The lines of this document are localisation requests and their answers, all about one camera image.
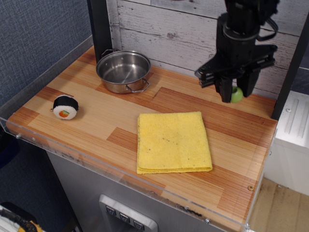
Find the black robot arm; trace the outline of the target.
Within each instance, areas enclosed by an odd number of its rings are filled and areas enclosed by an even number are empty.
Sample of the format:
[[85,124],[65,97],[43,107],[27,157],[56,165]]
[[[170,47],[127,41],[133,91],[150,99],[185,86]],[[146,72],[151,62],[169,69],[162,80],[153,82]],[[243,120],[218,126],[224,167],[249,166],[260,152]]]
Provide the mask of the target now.
[[277,0],[227,0],[226,13],[217,19],[216,54],[199,67],[195,75],[201,87],[215,86],[222,102],[231,103],[233,81],[243,97],[252,94],[260,71],[275,63],[273,44],[256,45],[278,33],[271,19]]

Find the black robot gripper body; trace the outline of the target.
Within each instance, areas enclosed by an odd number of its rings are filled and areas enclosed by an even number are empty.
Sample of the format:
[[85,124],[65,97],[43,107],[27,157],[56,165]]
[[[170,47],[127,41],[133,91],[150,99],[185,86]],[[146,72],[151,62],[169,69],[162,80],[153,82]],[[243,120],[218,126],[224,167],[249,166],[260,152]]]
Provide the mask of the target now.
[[274,64],[274,53],[278,47],[273,44],[256,45],[276,36],[278,26],[271,18],[266,20],[273,34],[261,37],[260,22],[248,22],[239,17],[236,24],[229,24],[228,13],[217,21],[216,54],[195,71],[201,87],[214,85],[220,76],[233,80],[243,77],[248,71],[257,71]]

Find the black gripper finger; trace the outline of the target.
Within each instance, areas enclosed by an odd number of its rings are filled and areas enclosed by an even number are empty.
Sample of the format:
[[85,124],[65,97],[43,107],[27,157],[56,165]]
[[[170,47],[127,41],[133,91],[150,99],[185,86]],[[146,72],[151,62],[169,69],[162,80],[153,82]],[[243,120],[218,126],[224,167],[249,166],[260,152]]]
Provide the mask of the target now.
[[260,70],[249,70],[244,75],[237,79],[237,87],[239,87],[244,97],[248,97],[252,94],[255,84],[258,80]]
[[232,80],[219,76],[215,80],[216,92],[220,94],[222,102],[230,103],[232,95]]

